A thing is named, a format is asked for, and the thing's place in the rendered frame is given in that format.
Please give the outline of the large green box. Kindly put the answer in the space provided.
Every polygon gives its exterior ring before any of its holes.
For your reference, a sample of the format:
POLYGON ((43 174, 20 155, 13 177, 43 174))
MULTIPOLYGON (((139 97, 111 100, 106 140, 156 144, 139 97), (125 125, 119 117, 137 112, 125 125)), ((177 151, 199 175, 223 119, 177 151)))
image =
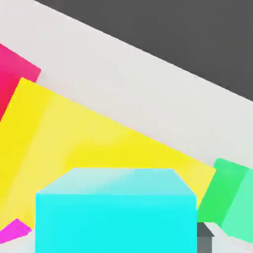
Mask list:
POLYGON ((214 168, 198 221, 216 223, 228 236, 253 244, 253 169, 221 158, 214 168))

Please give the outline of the small magenta cube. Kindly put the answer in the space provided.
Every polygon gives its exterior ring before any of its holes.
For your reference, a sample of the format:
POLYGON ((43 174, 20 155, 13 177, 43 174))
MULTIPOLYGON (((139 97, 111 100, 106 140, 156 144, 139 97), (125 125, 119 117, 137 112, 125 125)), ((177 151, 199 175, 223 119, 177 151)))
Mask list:
POLYGON ((0 244, 28 235, 32 229, 19 219, 13 220, 0 231, 0 244))

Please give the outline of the small cyan cube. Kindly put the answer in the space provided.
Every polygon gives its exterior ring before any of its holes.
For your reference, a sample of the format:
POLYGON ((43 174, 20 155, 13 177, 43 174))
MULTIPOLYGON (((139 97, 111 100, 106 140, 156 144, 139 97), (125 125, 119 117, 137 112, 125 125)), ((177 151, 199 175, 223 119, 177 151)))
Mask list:
POLYGON ((72 169, 35 221, 35 253, 197 253, 197 197, 173 169, 72 169))

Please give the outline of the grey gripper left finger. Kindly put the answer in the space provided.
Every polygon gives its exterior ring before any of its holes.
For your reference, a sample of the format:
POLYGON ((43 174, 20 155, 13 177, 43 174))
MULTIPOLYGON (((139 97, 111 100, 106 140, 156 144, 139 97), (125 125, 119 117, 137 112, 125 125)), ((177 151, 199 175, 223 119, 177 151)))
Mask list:
POLYGON ((28 235, 0 244, 0 253, 35 253, 35 231, 28 235))

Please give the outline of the large yellow box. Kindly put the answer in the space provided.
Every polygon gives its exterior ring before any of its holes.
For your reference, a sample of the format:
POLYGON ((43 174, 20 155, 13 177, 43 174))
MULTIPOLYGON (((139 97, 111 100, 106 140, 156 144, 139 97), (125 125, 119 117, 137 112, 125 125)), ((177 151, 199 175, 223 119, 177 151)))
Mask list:
POLYGON ((215 169, 22 78, 0 120, 0 230, 35 226, 35 194, 76 167, 172 168, 201 202, 215 169))

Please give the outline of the large pink box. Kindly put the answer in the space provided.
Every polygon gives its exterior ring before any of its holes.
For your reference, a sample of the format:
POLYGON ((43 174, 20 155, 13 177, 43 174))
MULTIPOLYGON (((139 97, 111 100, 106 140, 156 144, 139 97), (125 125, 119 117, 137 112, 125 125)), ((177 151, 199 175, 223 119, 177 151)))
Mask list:
POLYGON ((0 120, 21 78, 36 82, 41 69, 0 44, 0 120))

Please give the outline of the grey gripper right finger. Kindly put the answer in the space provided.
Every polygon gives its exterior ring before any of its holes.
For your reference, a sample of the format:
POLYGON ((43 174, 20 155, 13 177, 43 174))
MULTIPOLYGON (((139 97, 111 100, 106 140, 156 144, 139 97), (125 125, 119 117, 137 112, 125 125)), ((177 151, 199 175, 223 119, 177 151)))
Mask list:
POLYGON ((253 253, 253 243, 228 236, 217 224, 198 222, 197 253, 253 253))

